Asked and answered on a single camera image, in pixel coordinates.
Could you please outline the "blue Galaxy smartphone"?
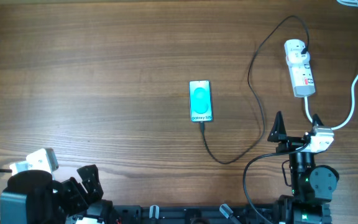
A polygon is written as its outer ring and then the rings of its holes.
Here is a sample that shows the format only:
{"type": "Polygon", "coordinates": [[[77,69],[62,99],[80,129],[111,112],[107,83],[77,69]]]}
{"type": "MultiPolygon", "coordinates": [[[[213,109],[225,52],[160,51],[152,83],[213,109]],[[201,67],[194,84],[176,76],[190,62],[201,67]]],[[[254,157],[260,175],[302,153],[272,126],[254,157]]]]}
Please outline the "blue Galaxy smartphone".
{"type": "Polygon", "coordinates": [[[189,82],[190,117],[192,122],[213,120],[213,107],[209,80],[189,82]]]}

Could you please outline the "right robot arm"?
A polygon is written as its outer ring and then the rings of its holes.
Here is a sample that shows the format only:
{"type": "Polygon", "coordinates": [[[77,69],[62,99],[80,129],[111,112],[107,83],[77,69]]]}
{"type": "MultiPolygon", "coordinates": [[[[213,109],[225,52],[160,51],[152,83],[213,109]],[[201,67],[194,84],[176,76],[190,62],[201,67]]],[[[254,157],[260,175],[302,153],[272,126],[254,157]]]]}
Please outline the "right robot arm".
{"type": "Polygon", "coordinates": [[[276,142],[276,153],[289,156],[292,195],[281,195],[273,205],[274,223],[331,223],[329,202],[339,181],[339,173],[327,165],[317,166],[314,156],[334,141],[331,128],[313,115],[311,131],[302,137],[287,135],[282,113],[276,114],[267,141],[276,142]]]}

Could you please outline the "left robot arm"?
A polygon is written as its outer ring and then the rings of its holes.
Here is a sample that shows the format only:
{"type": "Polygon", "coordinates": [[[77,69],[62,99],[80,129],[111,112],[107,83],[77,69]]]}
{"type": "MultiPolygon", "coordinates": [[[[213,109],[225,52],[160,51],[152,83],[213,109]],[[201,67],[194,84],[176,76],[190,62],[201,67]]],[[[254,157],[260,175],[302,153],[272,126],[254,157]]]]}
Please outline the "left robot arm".
{"type": "Polygon", "coordinates": [[[121,223],[113,203],[102,199],[98,168],[84,166],[77,173],[82,182],[59,182],[43,170],[13,175],[0,196],[0,224],[121,223]]]}

